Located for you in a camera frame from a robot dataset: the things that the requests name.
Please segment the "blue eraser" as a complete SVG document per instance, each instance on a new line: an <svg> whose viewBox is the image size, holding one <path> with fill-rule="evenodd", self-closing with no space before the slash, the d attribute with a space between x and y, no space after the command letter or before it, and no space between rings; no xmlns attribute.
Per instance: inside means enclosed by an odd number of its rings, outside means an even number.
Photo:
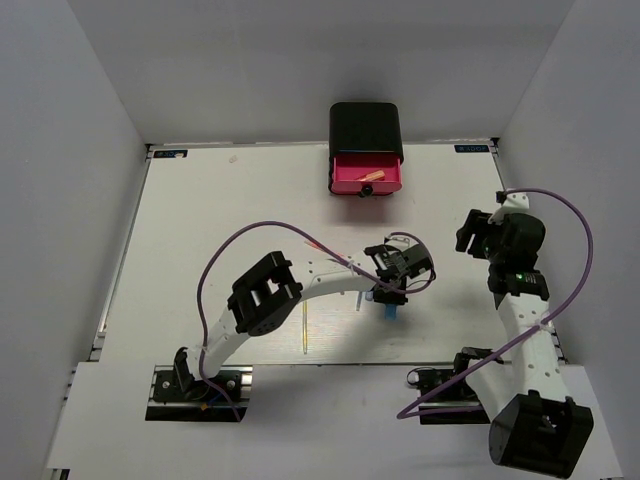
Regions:
<svg viewBox="0 0 640 480"><path fill-rule="evenodd" d="M395 304L386 304L384 310L384 318L388 321L396 321L398 315L398 306Z"/></svg>

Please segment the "pink top drawer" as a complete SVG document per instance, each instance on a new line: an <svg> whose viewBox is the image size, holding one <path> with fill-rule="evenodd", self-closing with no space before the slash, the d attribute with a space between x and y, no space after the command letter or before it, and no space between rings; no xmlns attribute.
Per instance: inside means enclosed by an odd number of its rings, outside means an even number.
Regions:
<svg viewBox="0 0 640 480"><path fill-rule="evenodd" d="M357 178L384 170L386 178L375 182L358 182ZM402 160L393 153L343 153L331 160L329 191L334 195L388 196L403 186Z"/></svg>

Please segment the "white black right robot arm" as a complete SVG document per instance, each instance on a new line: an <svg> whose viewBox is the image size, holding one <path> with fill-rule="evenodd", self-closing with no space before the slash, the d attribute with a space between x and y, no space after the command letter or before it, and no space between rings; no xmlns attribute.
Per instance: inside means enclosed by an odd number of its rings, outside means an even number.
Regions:
<svg viewBox="0 0 640 480"><path fill-rule="evenodd" d="M549 291L536 269L546 229L522 212L494 216L473 209L456 233L456 249L489 263L488 288L513 342L511 362L468 350L469 360L451 374L461 397L478 397L490 420L494 464L568 479L594 427L592 412L566 387L556 347L543 320Z"/></svg>

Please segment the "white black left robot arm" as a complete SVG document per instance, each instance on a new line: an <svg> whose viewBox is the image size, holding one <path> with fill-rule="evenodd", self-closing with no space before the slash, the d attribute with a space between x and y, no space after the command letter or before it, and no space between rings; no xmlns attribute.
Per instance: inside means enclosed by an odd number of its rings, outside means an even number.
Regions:
<svg viewBox="0 0 640 480"><path fill-rule="evenodd" d="M214 389L213 376L225 361L249 338L278 329L300 303L338 293L371 291L378 303L403 305L411 279L426 274L428 282L435 280L427 247L396 238L349 256L331 253L318 261L294 263L282 252L273 251L232 284L222 314L210 322L203 303L210 270L205 268L196 289L203 341L193 350L179 349L174 359L177 387L189 399L202 398Z"/></svg>

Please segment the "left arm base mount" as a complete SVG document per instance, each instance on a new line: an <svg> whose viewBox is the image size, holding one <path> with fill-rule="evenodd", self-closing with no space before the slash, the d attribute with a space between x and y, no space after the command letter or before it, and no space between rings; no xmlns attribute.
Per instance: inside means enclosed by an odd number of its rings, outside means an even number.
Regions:
<svg viewBox="0 0 640 480"><path fill-rule="evenodd" d="M246 414L252 386L251 366L223 367L212 378L233 401L239 420ZM197 380L183 392L177 375L169 366L156 367L146 407L145 420L151 422L236 423L238 419L224 396Z"/></svg>

